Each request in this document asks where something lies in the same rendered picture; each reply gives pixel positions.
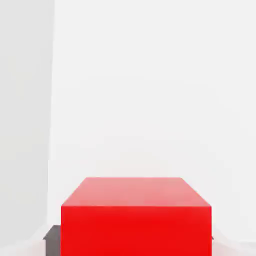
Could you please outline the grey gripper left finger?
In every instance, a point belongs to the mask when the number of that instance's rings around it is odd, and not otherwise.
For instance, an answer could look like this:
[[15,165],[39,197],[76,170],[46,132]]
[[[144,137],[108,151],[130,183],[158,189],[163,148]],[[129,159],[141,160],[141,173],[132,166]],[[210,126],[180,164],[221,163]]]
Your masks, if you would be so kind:
[[19,256],[61,256],[60,240],[61,226],[53,225],[43,238],[33,240],[25,245]]

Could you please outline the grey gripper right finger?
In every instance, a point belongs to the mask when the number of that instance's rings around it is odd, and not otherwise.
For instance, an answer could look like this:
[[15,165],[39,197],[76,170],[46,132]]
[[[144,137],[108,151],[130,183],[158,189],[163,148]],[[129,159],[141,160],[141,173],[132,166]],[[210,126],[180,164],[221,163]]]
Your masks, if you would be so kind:
[[224,236],[214,235],[212,239],[212,256],[232,256],[230,241]]

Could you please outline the small red cube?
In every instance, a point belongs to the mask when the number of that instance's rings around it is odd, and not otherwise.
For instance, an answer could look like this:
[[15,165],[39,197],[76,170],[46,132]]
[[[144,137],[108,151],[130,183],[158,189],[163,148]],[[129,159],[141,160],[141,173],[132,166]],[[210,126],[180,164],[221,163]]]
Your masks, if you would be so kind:
[[61,206],[60,256],[212,256],[212,208],[179,177],[87,177]]

